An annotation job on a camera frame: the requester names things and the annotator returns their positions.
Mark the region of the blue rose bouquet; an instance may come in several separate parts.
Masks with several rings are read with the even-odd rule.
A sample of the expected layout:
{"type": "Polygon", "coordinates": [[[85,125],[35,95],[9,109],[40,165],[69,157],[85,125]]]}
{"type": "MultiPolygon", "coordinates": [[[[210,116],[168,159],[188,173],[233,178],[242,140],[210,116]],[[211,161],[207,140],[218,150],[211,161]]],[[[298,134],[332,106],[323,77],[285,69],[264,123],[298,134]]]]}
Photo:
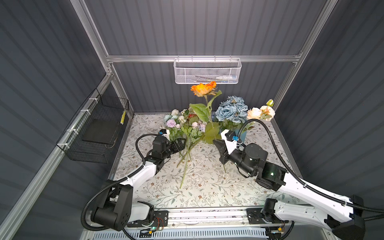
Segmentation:
{"type": "Polygon", "coordinates": [[[214,114],[214,120],[219,123],[222,130],[239,131],[247,120],[248,106],[241,97],[229,96],[221,102],[214,114]]]}

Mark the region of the peach rose stem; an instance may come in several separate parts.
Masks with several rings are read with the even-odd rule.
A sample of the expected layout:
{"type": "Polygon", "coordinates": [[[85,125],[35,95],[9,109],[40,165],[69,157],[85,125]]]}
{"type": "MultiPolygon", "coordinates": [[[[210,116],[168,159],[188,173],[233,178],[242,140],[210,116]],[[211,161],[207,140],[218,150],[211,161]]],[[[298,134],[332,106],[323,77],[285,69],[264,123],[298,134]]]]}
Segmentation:
{"type": "Polygon", "coordinates": [[[258,119],[266,122],[270,122],[276,115],[273,109],[274,100],[270,99],[267,103],[260,108],[252,108],[247,111],[247,120],[258,119]]]}

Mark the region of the orange gerbera flower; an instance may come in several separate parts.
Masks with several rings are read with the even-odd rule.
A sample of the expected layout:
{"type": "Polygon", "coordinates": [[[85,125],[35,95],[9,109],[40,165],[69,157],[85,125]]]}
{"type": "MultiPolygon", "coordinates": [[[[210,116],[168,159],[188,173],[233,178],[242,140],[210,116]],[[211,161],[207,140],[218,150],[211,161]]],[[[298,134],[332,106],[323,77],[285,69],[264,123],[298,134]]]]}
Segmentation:
{"type": "Polygon", "coordinates": [[[217,91],[217,82],[211,81],[207,84],[200,83],[191,86],[191,91],[198,98],[203,98],[203,104],[190,104],[190,109],[198,116],[198,118],[205,123],[210,123],[213,126],[212,106],[214,100],[222,94],[222,91],[217,91]]]}

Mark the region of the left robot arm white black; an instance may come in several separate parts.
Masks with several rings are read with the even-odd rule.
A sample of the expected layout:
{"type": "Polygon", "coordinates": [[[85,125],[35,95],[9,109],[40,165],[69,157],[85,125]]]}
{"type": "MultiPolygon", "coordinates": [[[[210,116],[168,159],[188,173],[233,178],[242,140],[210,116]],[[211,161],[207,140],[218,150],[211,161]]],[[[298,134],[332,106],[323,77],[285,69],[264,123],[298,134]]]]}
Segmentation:
{"type": "Polygon", "coordinates": [[[150,225],[155,218],[154,206],[146,202],[133,202],[134,192],[162,169],[166,159],[184,150],[186,143],[184,138],[170,141],[163,131],[157,135],[140,136],[135,147],[142,164],[119,180],[106,181],[102,189],[86,203],[81,213],[84,229],[94,232],[108,229],[122,231],[132,222],[150,225]],[[150,136],[155,137],[153,147],[143,155],[139,149],[139,140],[150,136]]]}

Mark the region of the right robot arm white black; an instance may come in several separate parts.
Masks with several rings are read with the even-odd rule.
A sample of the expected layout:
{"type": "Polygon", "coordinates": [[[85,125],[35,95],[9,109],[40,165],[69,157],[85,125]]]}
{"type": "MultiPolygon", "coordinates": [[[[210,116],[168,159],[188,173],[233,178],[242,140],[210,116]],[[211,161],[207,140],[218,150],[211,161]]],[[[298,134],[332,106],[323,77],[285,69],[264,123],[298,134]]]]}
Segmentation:
{"type": "Polygon", "coordinates": [[[358,197],[348,198],[316,187],[300,178],[296,179],[288,170],[267,162],[268,152],[256,144],[240,149],[236,142],[214,140],[220,153],[220,162],[232,162],[245,178],[254,177],[256,182],[275,192],[291,195],[303,200],[304,205],[294,205],[268,198],[259,213],[266,223],[301,222],[330,230],[341,240],[362,240],[366,225],[362,211],[350,207],[361,204],[358,197]]]}

